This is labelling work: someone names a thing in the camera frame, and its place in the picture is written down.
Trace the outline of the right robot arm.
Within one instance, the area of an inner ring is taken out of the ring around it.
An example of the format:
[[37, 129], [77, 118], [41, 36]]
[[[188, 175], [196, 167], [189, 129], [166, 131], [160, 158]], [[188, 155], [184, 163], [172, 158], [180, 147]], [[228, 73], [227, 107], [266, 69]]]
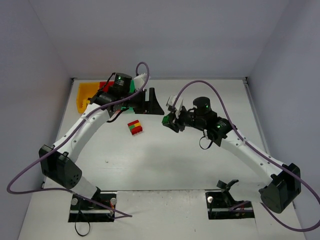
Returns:
[[171, 95], [166, 103], [169, 114], [162, 120], [162, 125], [176, 133], [186, 127], [199, 130], [203, 138], [218, 147], [232, 153], [253, 170], [263, 185], [254, 194], [270, 211], [280, 214], [300, 194], [301, 183], [293, 177], [300, 176], [298, 166], [286, 165], [254, 146], [233, 127], [226, 118], [218, 116], [211, 109], [208, 97], [201, 96], [193, 100], [193, 107], [186, 109], [183, 101]]

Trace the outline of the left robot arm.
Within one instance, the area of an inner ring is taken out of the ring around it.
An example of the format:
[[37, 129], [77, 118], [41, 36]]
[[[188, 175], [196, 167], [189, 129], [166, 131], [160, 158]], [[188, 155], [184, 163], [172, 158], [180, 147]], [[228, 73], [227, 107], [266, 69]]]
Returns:
[[124, 73], [114, 73], [112, 85], [105, 83], [97, 92], [84, 101], [84, 112], [67, 133], [52, 146], [43, 145], [39, 150], [40, 166], [44, 176], [62, 186], [67, 191], [97, 199], [101, 190], [91, 184], [76, 165], [85, 145], [105, 123], [116, 119], [115, 113], [132, 108], [135, 114], [163, 115], [155, 89], [145, 86], [148, 73], [131, 77]]

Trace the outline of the red green yellow lego stack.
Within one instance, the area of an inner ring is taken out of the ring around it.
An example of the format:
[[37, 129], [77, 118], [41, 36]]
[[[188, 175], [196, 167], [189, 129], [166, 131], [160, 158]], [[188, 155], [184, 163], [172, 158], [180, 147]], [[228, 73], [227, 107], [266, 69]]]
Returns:
[[132, 136], [139, 134], [140, 132], [143, 131], [143, 127], [139, 120], [134, 120], [132, 122], [129, 122], [127, 126]]

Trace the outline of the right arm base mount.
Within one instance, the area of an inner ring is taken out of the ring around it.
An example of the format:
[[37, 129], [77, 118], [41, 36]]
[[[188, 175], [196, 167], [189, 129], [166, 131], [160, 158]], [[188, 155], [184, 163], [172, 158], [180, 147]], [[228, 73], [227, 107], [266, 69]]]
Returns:
[[221, 191], [207, 191], [205, 192], [205, 198], [209, 220], [242, 220], [255, 218], [251, 202], [247, 202], [234, 210], [229, 210], [243, 201], [229, 200]]

